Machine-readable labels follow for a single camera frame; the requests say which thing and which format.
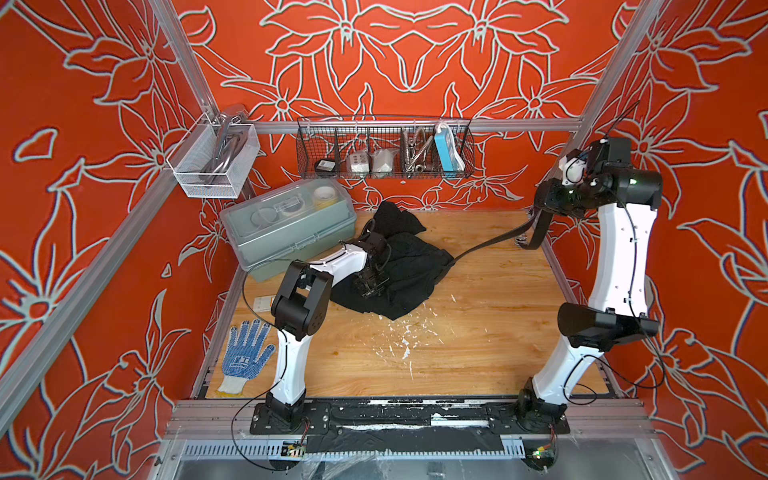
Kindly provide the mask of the black leather belt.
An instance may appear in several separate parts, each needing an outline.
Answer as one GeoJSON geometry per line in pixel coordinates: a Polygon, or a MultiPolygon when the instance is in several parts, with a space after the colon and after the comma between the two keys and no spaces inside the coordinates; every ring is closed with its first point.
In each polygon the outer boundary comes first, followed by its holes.
{"type": "Polygon", "coordinates": [[[524,224],[462,252],[452,260],[450,265],[455,265],[465,256],[475,251],[507,240],[514,240],[521,249],[536,250],[544,242],[552,218],[552,213],[535,207],[524,224]]]}

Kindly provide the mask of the black trousers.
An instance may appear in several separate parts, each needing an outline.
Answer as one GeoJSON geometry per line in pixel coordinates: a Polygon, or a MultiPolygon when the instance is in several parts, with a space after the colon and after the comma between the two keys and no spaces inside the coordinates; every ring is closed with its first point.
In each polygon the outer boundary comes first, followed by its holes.
{"type": "Polygon", "coordinates": [[[376,313],[390,320],[409,314],[425,302],[452,267],[454,257],[418,237],[426,230],[418,218],[396,204],[384,201],[373,216],[373,231],[389,247],[384,251],[382,274],[388,278],[383,291],[365,298],[353,277],[336,284],[331,300],[359,313],[376,313]]]}

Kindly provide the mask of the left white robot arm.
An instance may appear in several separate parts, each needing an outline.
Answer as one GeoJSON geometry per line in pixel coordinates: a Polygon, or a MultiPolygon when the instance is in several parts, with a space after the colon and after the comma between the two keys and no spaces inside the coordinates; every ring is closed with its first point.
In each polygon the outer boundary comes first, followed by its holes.
{"type": "Polygon", "coordinates": [[[265,400],[265,407],[283,422],[301,419],[309,349],[326,318],[332,287],[350,278],[360,296],[380,295],[387,282],[383,268],[390,255],[384,236],[367,232],[323,259],[289,264],[271,306],[279,353],[274,386],[265,400]]]}

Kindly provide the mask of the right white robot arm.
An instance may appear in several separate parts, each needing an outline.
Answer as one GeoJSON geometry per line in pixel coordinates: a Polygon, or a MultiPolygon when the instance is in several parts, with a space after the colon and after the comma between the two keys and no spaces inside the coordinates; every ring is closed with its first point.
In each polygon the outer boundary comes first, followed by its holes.
{"type": "Polygon", "coordinates": [[[561,175],[537,187],[533,238],[541,245],[555,216],[599,222],[599,254],[592,293],[586,304],[564,303],[558,310],[561,334],[545,366],[520,392],[521,416],[559,419],[586,370],[617,345],[655,336],[644,292],[648,246],[661,206],[663,180],[631,164],[627,138],[604,137],[559,161],[561,175]]]}

